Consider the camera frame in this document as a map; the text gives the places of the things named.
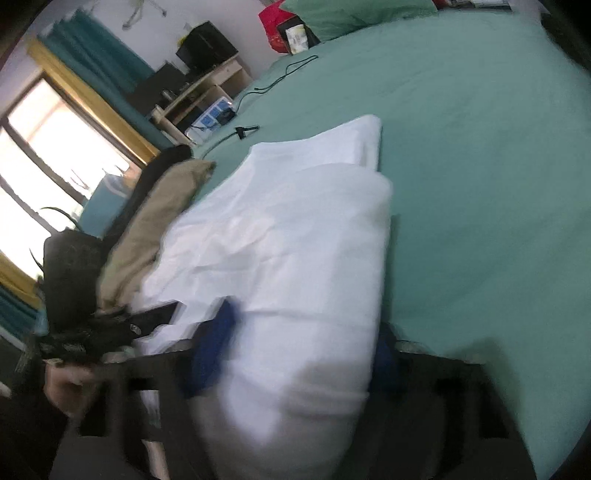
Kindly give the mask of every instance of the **red bag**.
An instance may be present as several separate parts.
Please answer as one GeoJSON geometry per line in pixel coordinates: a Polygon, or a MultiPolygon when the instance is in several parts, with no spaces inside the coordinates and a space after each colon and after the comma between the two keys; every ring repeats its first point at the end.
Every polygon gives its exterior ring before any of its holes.
{"type": "Polygon", "coordinates": [[[261,13],[259,18],[261,19],[262,26],[265,27],[265,33],[269,39],[269,45],[271,48],[279,53],[289,53],[281,35],[277,31],[277,25],[282,24],[284,21],[289,20],[291,17],[295,17],[295,14],[286,12],[279,8],[279,6],[285,0],[279,0],[274,4],[266,7],[261,13]]]}

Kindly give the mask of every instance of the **beige pillow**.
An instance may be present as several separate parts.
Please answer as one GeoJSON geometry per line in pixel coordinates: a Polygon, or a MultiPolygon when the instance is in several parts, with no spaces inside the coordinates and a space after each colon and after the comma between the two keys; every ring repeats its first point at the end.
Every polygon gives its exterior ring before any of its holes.
{"type": "Polygon", "coordinates": [[[170,168],[150,191],[109,255],[98,287],[98,306],[126,306],[160,251],[160,239],[211,177],[215,163],[187,160],[170,168]]]}

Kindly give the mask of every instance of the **window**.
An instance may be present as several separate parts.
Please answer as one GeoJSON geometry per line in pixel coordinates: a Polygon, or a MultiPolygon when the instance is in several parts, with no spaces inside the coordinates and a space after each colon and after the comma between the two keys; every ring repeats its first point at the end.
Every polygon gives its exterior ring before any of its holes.
{"type": "Polygon", "coordinates": [[[78,218],[106,174],[139,176],[133,155],[39,79],[0,121],[0,251],[32,277],[43,242],[78,218]]]}

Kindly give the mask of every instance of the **person's hand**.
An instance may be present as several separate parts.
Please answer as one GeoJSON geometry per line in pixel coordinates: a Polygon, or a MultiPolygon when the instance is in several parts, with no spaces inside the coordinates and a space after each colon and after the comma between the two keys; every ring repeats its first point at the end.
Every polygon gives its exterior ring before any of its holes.
{"type": "Polygon", "coordinates": [[[80,408],[84,387],[92,382],[93,377],[89,367],[47,364],[43,392],[53,406],[70,416],[80,408]]]}

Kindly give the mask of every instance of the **mint green bed sheet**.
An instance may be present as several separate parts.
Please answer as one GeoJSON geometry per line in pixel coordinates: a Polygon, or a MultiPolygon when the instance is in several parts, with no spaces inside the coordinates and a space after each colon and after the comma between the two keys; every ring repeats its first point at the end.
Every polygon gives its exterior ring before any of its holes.
{"type": "Polygon", "coordinates": [[[518,15],[448,11],[367,28],[319,56],[231,128],[201,197],[264,141],[366,113],[394,184],[384,318],[438,355],[486,362],[540,479],[591,418],[591,82],[518,15]]]}

